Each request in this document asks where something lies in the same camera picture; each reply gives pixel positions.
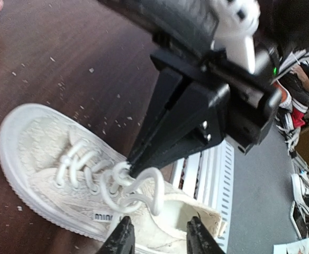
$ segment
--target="shoe label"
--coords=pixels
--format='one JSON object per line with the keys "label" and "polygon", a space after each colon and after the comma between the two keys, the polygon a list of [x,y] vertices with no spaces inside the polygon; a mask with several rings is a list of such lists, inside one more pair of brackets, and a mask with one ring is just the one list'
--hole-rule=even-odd
{"label": "shoe label", "polygon": [[93,211],[93,221],[111,222],[113,215],[107,211]]}

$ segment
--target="dark brown table surface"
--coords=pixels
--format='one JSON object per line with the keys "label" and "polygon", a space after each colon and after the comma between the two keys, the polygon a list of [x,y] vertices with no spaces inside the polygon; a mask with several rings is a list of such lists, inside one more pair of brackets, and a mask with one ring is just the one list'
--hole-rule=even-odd
{"label": "dark brown table surface", "polygon": [[[20,104],[49,105],[127,155],[158,75],[149,59],[154,48],[150,35],[94,0],[5,1],[0,123]],[[0,168],[0,253],[96,251],[96,241],[61,229],[25,206]]]}

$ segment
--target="wooden table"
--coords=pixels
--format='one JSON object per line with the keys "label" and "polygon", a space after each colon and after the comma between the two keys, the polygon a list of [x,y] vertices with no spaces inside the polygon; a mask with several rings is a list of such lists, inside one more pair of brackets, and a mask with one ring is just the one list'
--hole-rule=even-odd
{"label": "wooden table", "polygon": [[[6,1],[0,17],[0,123],[20,104],[49,105],[127,155],[158,75],[149,59],[154,48],[150,35],[94,0]],[[97,241],[32,212],[0,168],[0,253],[97,248]]]}

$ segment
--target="smartphone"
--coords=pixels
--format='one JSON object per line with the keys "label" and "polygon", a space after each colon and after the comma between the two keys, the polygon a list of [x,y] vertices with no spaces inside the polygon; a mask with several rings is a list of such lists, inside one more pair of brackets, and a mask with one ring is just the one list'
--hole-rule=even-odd
{"label": "smartphone", "polygon": [[305,215],[294,201],[292,202],[291,206],[290,218],[299,239],[307,238],[308,230],[306,226]]}

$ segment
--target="shoe tongue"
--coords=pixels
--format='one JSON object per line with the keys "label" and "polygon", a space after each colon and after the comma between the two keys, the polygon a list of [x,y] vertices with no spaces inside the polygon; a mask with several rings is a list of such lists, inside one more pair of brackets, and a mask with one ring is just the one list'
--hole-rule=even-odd
{"label": "shoe tongue", "polygon": [[70,144],[72,146],[82,139],[85,139],[88,141],[87,143],[88,145],[81,147],[77,152],[77,155],[80,158],[89,151],[97,151],[97,155],[93,156],[92,159],[88,160],[85,163],[85,165],[91,168],[101,160],[99,159],[99,154],[100,154],[99,145],[97,144],[97,142],[95,142],[96,135],[94,135],[93,133],[89,132],[86,129],[82,130],[75,125],[72,125],[69,128],[68,135],[69,135]]}

